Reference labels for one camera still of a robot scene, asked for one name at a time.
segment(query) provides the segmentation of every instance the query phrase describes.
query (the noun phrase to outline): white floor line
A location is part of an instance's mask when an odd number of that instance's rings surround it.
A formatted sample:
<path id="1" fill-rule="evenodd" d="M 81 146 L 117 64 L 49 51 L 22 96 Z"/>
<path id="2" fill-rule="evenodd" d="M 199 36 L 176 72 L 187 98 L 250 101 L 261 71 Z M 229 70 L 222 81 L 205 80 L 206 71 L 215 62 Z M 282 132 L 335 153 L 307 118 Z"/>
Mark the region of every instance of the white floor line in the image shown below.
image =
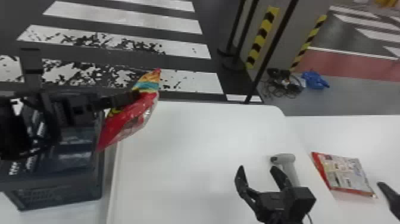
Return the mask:
<path id="1" fill-rule="evenodd" d="M 338 6 L 334 6 L 334 5 L 329 7 L 329 10 L 337 11 L 337 12 L 340 12 L 340 13 L 349 13 L 349 14 L 355 14 L 355 15 L 362 15 L 362 16 L 370 17 L 370 18 L 379 18 L 378 16 L 376 16 L 376 15 L 374 15 L 372 13 L 369 13 L 369 12 L 359 11 L 359 10 L 352 10 L 352 9 L 349 9 L 349 8 L 343 8 L 343 7 L 338 7 Z"/>
<path id="2" fill-rule="evenodd" d="M 383 46 L 383 47 L 400 58 L 400 48 L 394 48 L 392 46 Z"/>
<path id="3" fill-rule="evenodd" d="M 362 56 L 362 57 L 368 57 L 368 58 L 387 59 L 387 60 L 393 60 L 393 61 L 396 61 L 398 59 L 396 57 L 390 57 L 390 56 L 384 56 L 384 55 L 364 54 L 364 53 L 358 53 L 358 52 L 352 52 L 352 51 L 341 51 L 341 50 L 328 49 L 328 48 L 318 48 L 315 46 L 310 46 L 310 47 L 308 47 L 308 49 L 315 50 L 315 51 L 333 52 L 333 53 L 338 53 L 338 54 L 356 55 L 356 56 Z"/>
<path id="4" fill-rule="evenodd" d="M 391 16 L 391 19 L 392 19 L 392 20 L 396 20 L 397 22 L 399 22 L 399 23 L 400 23 L 400 18 L 399 18 L 399 17 L 394 17 L 394 16 Z"/>
<path id="5" fill-rule="evenodd" d="M 188 12 L 195 11 L 193 3 L 189 1 L 180 1 L 180 0 L 109 0 L 109 1 L 128 2 L 141 5 L 155 6 L 160 8 L 168 8 L 171 10 L 188 11 Z"/>
<path id="6" fill-rule="evenodd" d="M 163 91 L 224 94 L 216 73 L 161 69 L 161 78 Z"/>
<path id="7" fill-rule="evenodd" d="M 400 43 L 400 35 L 383 33 L 373 30 L 365 30 L 365 29 L 356 29 L 356 30 L 358 30 L 363 35 L 366 35 L 368 38 L 371 39 Z"/>
<path id="8" fill-rule="evenodd" d="M 232 94 L 226 94 L 226 98 L 228 101 L 244 101 L 247 96 L 244 95 L 232 95 Z M 250 102 L 262 102 L 261 98 L 259 96 L 253 96 L 250 99 Z"/>
<path id="9" fill-rule="evenodd" d="M 45 12 L 61 18 L 202 34 L 197 20 L 55 1 Z"/>
<path id="10" fill-rule="evenodd" d="M 135 49 L 142 48 L 144 51 L 159 54 L 165 52 L 167 55 L 211 59 L 206 44 L 63 29 L 50 26 L 31 25 L 17 40 L 68 46 L 73 46 L 79 42 L 83 47 L 123 51 L 134 51 Z"/>
<path id="11" fill-rule="evenodd" d="M 15 79 L 22 75 L 19 58 L 15 57 L 15 59 L 13 60 L 6 55 L 0 55 L 0 64 L 3 65 L 0 67 L 0 81 L 16 82 Z M 93 85 L 96 81 L 93 80 L 91 74 L 97 73 L 98 79 L 102 79 L 101 77 L 103 76 L 102 71 L 98 70 L 92 63 L 81 63 L 86 66 L 83 71 L 75 67 L 74 63 L 63 64 L 60 60 L 50 59 L 43 59 L 43 62 L 45 65 L 53 65 L 51 69 L 45 69 L 45 73 L 43 74 L 43 78 L 47 82 L 59 83 L 60 75 L 63 76 L 64 80 L 71 80 L 77 72 L 80 72 L 81 78 L 72 81 L 73 83 L 71 84 L 81 85 L 82 79 L 84 79 L 86 80 L 85 83 Z M 114 70 L 116 67 L 118 66 L 109 67 L 107 70 Z M 131 80 L 129 74 L 133 72 L 129 68 L 119 70 L 115 73 L 118 78 L 116 78 L 113 84 L 127 86 Z M 216 73 L 161 69 L 161 79 L 160 90 L 162 91 L 224 94 Z"/>
<path id="12" fill-rule="evenodd" d="M 378 28 L 382 28 L 382 29 L 400 31 L 400 28 L 398 28 L 390 23 L 382 23 L 382 22 L 378 22 L 378 21 L 374 21 L 374 20 L 365 20 L 362 18 L 349 17 L 346 15 L 339 15 L 339 14 L 335 14 L 334 16 L 336 16 L 338 19 L 340 19 L 346 23 L 354 23 L 354 24 L 363 25 L 363 26 L 371 26 L 371 27 L 378 27 Z"/>

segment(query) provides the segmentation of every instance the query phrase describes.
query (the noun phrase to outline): black pole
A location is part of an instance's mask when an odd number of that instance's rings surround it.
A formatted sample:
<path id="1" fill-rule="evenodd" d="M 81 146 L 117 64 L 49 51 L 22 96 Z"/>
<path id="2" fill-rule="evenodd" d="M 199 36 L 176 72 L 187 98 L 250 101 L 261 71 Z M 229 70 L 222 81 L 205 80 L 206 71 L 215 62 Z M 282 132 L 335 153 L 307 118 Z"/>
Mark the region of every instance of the black pole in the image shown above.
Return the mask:
<path id="1" fill-rule="evenodd" d="M 240 0 L 239 9 L 237 9 L 235 22 L 233 23 L 232 31 L 230 32 L 228 42 L 226 43 L 226 45 L 221 44 L 220 47 L 218 48 L 218 52 L 221 55 L 225 55 L 225 56 L 233 56 L 234 55 L 234 53 L 232 52 L 233 39 L 235 38 L 236 31 L 238 30 L 238 25 L 239 25 L 239 21 L 242 16 L 242 13 L 243 13 L 243 8 L 245 6 L 245 2 L 246 2 L 246 0 Z"/>
<path id="2" fill-rule="evenodd" d="M 265 56 L 265 59 L 262 62 L 262 65 L 257 73 L 257 76 L 255 77 L 253 85 L 251 86 L 251 90 L 250 90 L 249 94 L 247 95 L 244 104 L 250 103 L 251 97 L 253 96 L 253 93 L 256 90 L 256 88 L 265 72 L 265 68 L 267 67 L 268 63 L 270 62 L 272 55 L 274 54 L 275 48 L 278 45 L 278 42 L 279 42 L 280 38 L 282 37 L 282 34 L 285 31 L 286 26 L 288 25 L 290 17 L 292 16 L 293 11 L 295 10 L 298 1 L 299 0 L 291 0 L 290 1 L 289 6 L 287 7 L 287 10 L 285 12 L 285 15 L 283 16 L 282 22 L 279 25 L 278 31 L 276 32 L 275 37 L 272 40 L 272 43 L 270 45 L 270 48 L 268 49 L 267 55 Z"/>
<path id="3" fill-rule="evenodd" d="M 233 57 L 233 59 L 229 58 L 228 60 L 224 61 L 224 63 L 223 63 L 223 65 L 227 69 L 234 70 L 234 71 L 240 71 L 240 70 L 245 69 L 244 63 L 240 63 L 238 65 L 238 62 L 240 59 L 240 52 L 242 51 L 243 45 L 245 44 L 246 35 L 247 35 L 247 32 L 249 31 L 251 20 L 253 19 L 254 12 L 255 12 L 255 9 L 256 9 L 259 1 L 260 0 L 253 0 L 253 2 L 251 4 L 245 26 L 243 27 L 242 34 L 239 39 L 239 44 L 237 45 L 237 48 L 236 48 L 235 56 Z"/>
<path id="4" fill-rule="evenodd" d="M 226 46 L 227 51 L 230 50 L 233 44 L 233 38 L 235 38 L 236 31 L 238 30 L 238 25 L 239 25 L 239 20 L 240 17 L 243 13 L 243 8 L 245 6 L 246 0 L 241 0 L 239 9 L 237 10 L 236 18 L 235 18 L 235 23 L 233 23 L 233 29 L 232 32 L 230 33 L 229 40 L 228 40 L 228 45 Z"/>

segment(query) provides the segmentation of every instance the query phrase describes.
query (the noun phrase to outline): painted floor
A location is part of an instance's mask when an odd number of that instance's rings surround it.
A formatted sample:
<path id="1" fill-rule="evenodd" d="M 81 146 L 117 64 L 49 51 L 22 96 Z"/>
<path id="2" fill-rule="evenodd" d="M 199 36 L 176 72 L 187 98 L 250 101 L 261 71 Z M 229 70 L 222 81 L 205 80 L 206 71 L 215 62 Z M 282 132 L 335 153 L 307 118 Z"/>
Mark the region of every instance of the painted floor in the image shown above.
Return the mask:
<path id="1" fill-rule="evenodd" d="M 297 72 L 400 82 L 400 18 L 342 7 L 328 18 Z"/>
<path id="2" fill-rule="evenodd" d="M 337 6 L 327 15 L 296 72 L 315 70 L 330 88 L 264 102 L 288 116 L 400 114 L 400 19 Z"/>
<path id="3" fill-rule="evenodd" d="M 223 2 L 0 0 L 0 86 L 22 88 L 18 49 L 29 47 L 41 49 L 48 85 L 129 88 L 161 68 L 162 99 L 240 102 L 251 80 L 221 68 L 210 23 L 230 17 Z"/>

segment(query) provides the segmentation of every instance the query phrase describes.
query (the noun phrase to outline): red package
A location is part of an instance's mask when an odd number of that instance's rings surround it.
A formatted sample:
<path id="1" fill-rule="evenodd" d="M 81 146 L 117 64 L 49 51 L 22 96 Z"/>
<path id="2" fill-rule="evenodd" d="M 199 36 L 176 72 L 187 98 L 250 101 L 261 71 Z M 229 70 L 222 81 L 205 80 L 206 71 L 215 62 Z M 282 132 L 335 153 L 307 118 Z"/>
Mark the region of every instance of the red package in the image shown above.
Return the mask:
<path id="1" fill-rule="evenodd" d="M 142 129 L 149 120 L 159 98 L 158 87 L 161 70 L 142 76 L 133 91 L 139 90 L 139 99 L 122 108 L 112 108 L 101 130 L 97 151 L 112 145 Z"/>
<path id="2" fill-rule="evenodd" d="M 364 196 L 374 196 L 357 158 L 312 152 L 312 159 L 329 189 Z"/>

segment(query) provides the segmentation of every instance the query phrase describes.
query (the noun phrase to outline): tangled wire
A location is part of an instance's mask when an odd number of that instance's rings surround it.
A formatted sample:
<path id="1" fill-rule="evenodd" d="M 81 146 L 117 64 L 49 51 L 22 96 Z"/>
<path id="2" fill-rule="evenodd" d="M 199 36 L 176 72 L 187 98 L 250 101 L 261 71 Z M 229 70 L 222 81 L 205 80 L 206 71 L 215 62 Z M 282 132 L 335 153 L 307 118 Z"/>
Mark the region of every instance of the tangled wire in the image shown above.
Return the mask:
<path id="1" fill-rule="evenodd" d="M 261 93 L 265 97 L 273 99 L 274 97 L 287 97 L 290 99 L 296 98 L 302 91 L 303 87 L 300 80 L 293 75 L 289 76 L 290 84 L 285 87 L 283 84 L 279 83 L 277 79 L 269 77 L 268 79 L 261 80 L 263 87 Z"/>

